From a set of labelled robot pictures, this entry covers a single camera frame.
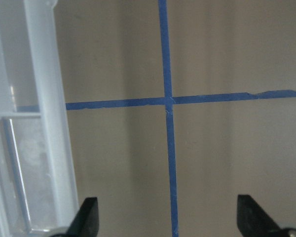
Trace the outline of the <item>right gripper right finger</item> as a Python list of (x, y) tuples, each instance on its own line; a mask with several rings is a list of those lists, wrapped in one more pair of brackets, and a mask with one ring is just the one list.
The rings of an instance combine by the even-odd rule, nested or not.
[(250, 196), (237, 196), (237, 228), (244, 237), (296, 237), (296, 228), (281, 228)]

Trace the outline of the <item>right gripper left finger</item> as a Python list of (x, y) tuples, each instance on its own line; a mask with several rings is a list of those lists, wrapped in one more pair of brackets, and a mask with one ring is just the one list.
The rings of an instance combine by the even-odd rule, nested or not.
[(99, 209), (97, 197), (87, 197), (65, 233), (50, 237), (96, 237), (99, 233)]

